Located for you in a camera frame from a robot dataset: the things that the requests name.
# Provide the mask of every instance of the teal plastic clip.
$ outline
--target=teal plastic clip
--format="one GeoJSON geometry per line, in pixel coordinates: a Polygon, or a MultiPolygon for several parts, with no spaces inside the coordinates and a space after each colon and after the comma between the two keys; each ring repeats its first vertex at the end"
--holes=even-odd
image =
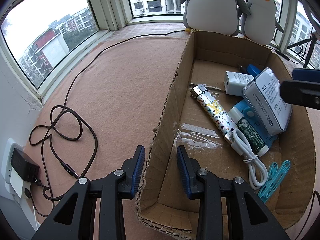
{"type": "Polygon", "coordinates": [[[258,196],[266,203],[280,186],[280,183],[290,169],[290,161],[284,161],[278,170],[278,164],[273,162],[268,171],[267,182],[260,188],[258,196]]]}

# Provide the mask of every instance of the blue plastic object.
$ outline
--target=blue plastic object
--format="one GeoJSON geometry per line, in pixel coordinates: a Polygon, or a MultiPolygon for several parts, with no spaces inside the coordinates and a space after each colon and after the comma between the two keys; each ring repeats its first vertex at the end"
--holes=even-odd
{"type": "Polygon", "coordinates": [[[249,73],[249,75],[252,75],[253,77],[258,76],[261,73],[261,70],[258,69],[256,66],[249,64],[247,66],[247,72],[249,73]]]}
{"type": "Polygon", "coordinates": [[[180,147],[177,148],[177,164],[178,164],[178,168],[181,175],[181,181],[182,181],[184,193],[190,199],[192,197],[192,192],[190,188],[190,176],[189,176],[185,161],[182,157],[182,152],[180,150],[180,147]]]}
{"type": "Polygon", "coordinates": [[[320,71],[317,69],[295,68],[292,71],[292,79],[320,83],[320,71]]]}
{"type": "Polygon", "coordinates": [[[261,200],[266,203],[268,199],[272,196],[272,194],[277,190],[280,186],[280,183],[288,173],[290,169],[290,161],[284,161],[279,170],[277,163],[272,163],[269,172],[268,172],[268,179],[265,185],[260,188],[258,196],[261,200]]]}
{"type": "Polygon", "coordinates": [[[131,196],[134,198],[136,193],[138,192],[139,183],[143,171],[144,159],[145,159],[145,149],[144,147],[141,148],[138,161],[136,167],[134,168],[133,176],[132,176],[132,187],[131,187],[131,196]]]}
{"type": "Polygon", "coordinates": [[[244,115],[252,127],[257,131],[265,144],[271,148],[274,140],[278,138],[277,135],[271,136],[263,124],[260,123],[259,118],[256,116],[255,112],[248,106],[245,100],[240,101],[235,107],[244,115]]]}

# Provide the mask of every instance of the large penguin plush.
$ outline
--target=large penguin plush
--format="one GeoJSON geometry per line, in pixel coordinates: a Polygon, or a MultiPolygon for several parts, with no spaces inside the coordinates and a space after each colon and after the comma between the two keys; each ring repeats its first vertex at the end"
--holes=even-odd
{"type": "Polygon", "coordinates": [[[244,0],[188,0],[183,24],[190,29],[236,36],[239,33],[237,5],[250,15],[244,0]]]}
{"type": "Polygon", "coordinates": [[[261,44],[269,44],[275,32],[275,28],[284,32],[276,21],[277,6],[274,0],[246,0],[251,15],[243,14],[241,18],[242,34],[250,40],[261,44]]]}

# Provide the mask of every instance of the green label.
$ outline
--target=green label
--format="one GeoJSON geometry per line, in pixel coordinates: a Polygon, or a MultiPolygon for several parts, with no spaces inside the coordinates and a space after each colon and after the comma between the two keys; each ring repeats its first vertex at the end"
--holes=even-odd
{"type": "Polygon", "coordinates": [[[239,130],[244,134],[250,143],[251,147],[258,153],[266,144],[257,133],[257,131],[252,127],[245,117],[242,117],[238,122],[237,126],[239,130]]]}

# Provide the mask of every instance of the triangular cutout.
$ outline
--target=triangular cutout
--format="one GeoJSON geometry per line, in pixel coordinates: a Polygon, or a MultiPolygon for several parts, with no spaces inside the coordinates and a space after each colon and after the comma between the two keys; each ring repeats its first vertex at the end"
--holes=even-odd
{"type": "Polygon", "coordinates": [[[248,192],[244,193],[244,199],[245,203],[247,204],[251,225],[255,226],[261,223],[268,222],[267,216],[248,192]]]}
{"type": "Polygon", "coordinates": [[[59,210],[58,214],[54,217],[54,221],[67,226],[71,225],[77,199],[78,193],[72,194],[65,205],[59,210]]]}

